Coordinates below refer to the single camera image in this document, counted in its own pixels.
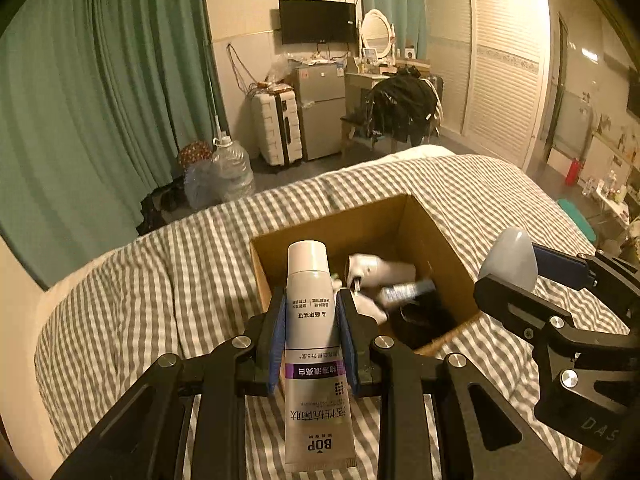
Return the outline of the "light blue small case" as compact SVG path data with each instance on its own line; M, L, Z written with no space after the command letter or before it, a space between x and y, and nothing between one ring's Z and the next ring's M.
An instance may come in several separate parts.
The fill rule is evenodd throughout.
M538 278L533 242L525 230L505 229L494 241L480 267L477 279L487 275L533 292Z

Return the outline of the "white toothpaste tube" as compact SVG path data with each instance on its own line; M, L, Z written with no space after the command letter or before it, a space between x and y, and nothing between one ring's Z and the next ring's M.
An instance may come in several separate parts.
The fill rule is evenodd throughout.
M326 245L288 246L286 270L285 469L352 467L352 412Z

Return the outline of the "white hair dryer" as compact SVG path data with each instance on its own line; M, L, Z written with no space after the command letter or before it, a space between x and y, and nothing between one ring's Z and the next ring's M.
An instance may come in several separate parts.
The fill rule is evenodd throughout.
M413 264L383 260L376 255L351 255L346 264L346 284L349 287L390 286L415 279L416 267Z

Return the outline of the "blue tissue pack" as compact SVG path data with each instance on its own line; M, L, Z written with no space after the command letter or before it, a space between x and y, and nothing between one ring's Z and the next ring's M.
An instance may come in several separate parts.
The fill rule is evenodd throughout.
M386 286L378 292L375 301L384 310L394 310L420 296L434 292L435 289L432 280Z

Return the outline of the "white mesh bag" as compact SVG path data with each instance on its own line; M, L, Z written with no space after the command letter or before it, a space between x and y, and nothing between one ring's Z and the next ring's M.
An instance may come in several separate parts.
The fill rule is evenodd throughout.
M379 307L373 299L363 295L359 290L353 290L352 288L344 285L337 273L331 275L331 281L334 294L337 294L342 289L346 289L350 293L359 314L367 315L369 318L374 318L378 325L383 325L388 321L386 312Z

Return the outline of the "green topped stool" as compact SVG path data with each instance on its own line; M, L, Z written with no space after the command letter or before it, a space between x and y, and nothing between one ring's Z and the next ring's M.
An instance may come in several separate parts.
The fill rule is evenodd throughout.
M556 203L560 206L562 211L564 211L570 217L570 220L575 223L575 226L577 226L578 230L582 232L582 235L587 240L589 240L591 244L596 244L597 234L596 232L594 232L594 229L592 228L592 226L590 226L589 221L579 211L577 206L566 198L560 198L556 201Z

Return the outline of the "red fire extinguisher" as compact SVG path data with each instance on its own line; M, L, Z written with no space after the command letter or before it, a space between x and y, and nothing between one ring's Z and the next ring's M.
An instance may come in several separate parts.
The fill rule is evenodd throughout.
M574 158L570 162L570 166L568 167L568 170L565 176L565 184L567 186L576 185L581 172L582 172L582 161L578 158Z

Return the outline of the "grey checkered bed quilt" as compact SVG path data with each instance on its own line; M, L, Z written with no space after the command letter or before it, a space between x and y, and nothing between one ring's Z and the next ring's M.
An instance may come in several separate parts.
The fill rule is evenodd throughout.
M491 244L509 226L576 255L593 247L564 211L518 167L480 155L379 162L322 174L210 208L116 250L70 289L38 337L35 369L62 460L136 379L166 352L208 353L262 310L250 268L257 235L326 214L412 194L475 280ZM582 446L537 422L537 367L525 342L488 315L444 344L474 361L535 429L569 474ZM373 479L378 401L354 405L357 468L286 474L282 388L250 399L250 479Z

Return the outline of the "open cardboard box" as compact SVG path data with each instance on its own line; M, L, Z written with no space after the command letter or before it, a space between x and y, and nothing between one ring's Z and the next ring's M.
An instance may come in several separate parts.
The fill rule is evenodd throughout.
M267 309L272 293L288 275L288 246L318 240L326 246L329 270L342 283L358 284L373 297L385 285L431 280L451 330L435 337L425 326L400 336L416 353L432 356L482 317L473 298L474 280L416 196L401 194L368 203L250 240L250 258L260 303ZM418 338L428 344L416 345Z

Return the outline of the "black clothes on chair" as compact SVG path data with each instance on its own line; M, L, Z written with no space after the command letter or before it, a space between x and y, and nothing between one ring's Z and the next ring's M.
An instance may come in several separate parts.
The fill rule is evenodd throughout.
M364 100L363 131L368 138L388 136L413 148L437 132L442 101L433 81L414 66L378 82Z

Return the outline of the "white louvered wardrobe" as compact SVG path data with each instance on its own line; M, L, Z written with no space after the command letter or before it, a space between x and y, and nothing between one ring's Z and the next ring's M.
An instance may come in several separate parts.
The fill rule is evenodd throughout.
M442 132L527 168L546 108L549 0L424 0L426 53L442 77Z

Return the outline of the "clear water jug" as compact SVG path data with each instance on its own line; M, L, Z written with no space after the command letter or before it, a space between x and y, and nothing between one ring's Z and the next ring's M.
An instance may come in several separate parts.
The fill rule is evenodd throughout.
M255 181L247 151L226 134L214 139L214 148L212 163L220 199L232 202L251 196Z

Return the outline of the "brown patterned basket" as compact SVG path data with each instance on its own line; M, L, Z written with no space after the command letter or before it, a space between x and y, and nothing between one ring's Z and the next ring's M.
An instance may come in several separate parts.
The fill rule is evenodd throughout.
M212 146L205 141L196 141L184 146L178 153L178 162L186 171L192 165L202 160L210 159L213 155Z

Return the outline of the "white oval vanity mirror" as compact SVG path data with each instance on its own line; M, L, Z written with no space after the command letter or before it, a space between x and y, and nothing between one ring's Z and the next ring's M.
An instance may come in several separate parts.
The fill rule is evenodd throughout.
M360 41L364 56L375 54L378 60L386 58L393 51L395 33L386 15L378 9L371 9L361 21Z

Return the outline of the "grey mini fridge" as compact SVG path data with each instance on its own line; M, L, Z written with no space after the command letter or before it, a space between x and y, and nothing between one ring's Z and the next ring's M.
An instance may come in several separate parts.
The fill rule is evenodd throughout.
M337 63L301 65L292 73L306 162L341 151L344 70Z

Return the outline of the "white suitcase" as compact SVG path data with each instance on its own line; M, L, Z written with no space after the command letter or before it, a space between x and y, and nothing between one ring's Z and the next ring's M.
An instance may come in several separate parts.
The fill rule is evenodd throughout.
M260 154L269 166L290 166L303 158L294 89L274 84L250 99Z

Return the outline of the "large green curtain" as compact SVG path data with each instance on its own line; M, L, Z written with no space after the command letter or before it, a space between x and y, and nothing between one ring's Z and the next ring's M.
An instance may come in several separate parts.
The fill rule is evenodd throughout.
M1 235L50 287L134 240L227 121L206 0L25 0L1 35Z

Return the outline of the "black wall television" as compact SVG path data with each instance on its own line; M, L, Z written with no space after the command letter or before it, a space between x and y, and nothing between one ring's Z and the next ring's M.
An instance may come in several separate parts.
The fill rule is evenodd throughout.
M282 44L354 44L356 6L331 0L280 0Z

